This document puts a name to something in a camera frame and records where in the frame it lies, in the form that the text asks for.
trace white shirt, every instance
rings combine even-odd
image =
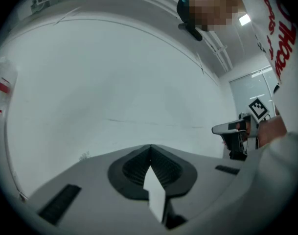
[[[298,133],[298,27],[279,0],[242,0],[280,88],[273,97],[288,132]]]

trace window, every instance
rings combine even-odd
[[[258,97],[269,109],[269,114],[273,118],[275,116],[275,106],[272,96],[276,84],[277,78],[271,67],[266,67],[231,81],[230,87],[237,114],[249,112],[248,105]]]

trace hair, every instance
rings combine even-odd
[[[183,2],[183,0],[179,0],[177,3],[177,13],[182,20],[183,23],[190,25],[195,28],[195,19],[190,16],[189,13],[189,0]],[[202,25],[201,30],[208,31],[207,25]]]

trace black slot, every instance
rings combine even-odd
[[[236,124],[237,124],[237,123],[230,123],[230,124],[228,125],[228,129],[229,129],[229,130],[235,130],[235,129],[236,129]]]
[[[78,195],[80,187],[74,185],[65,186],[51,201],[39,212],[39,216],[52,225],[64,215],[66,210]]]
[[[150,166],[169,198],[186,195],[197,180],[198,173],[192,164],[154,144],[114,161],[109,167],[108,178],[126,198],[148,200],[143,184]]]
[[[215,169],[229,173],[229,174],[233,174],[233,175],[237,175],[240,171],[240,169],[236,169],[236,168],[232,168],[232,167],[224,166],[224,165],[218,165],[215,167]]]

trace white paper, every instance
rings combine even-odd
[[[151,167],[149,167],[145,175],[143,188],[149,192],[149,209],[161,223],[166,193]]]

